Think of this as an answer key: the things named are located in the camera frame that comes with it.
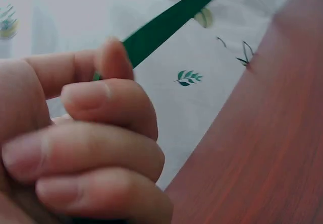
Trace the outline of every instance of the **white fabric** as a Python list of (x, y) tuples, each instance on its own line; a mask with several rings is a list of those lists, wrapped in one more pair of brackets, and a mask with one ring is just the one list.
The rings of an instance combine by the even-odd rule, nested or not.
[[(111, 35), (122, 40), (177, 1), (35, 0), (32, 52), (96, 48)], [(214, 16), (212, 28), (191, 20), (136, 68), (136, 79), (156, 108), (158, 143), (166, 155), (161, 188), (194, 150), (243, 73), (245, 68), (236, 60), (245, 59), (243, 41), (256, 51), (283, 1), (215, 0), (208, 6)], [(251, 51), (246, 54), (251, 59)], [(200, 73), (202, 82), (175, 82), (183, 70)], [(59, 99), (48, 106), (53, 117), (65, 113)]]

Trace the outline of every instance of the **hand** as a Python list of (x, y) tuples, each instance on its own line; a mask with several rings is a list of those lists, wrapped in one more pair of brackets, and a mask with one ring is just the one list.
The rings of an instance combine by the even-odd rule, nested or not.
[[(105, 80), (87, 82), (94, 66)], [(61, 90), (71, 118), (52, 124), (45, 100)], [(164, 164), (155, 112), (121, 43), (1, 62), (0, 98), (4, 165), (21, 183), (35, 182), (48, 208), (170, 223), (172, 205), (155, 185)]]

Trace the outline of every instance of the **reddish-brown wood surface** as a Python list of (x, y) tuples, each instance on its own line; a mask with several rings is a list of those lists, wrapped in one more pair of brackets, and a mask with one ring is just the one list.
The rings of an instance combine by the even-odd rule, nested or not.
[(174, 224), (323, 223), (323, 0), (289, 0), (167, 188)]

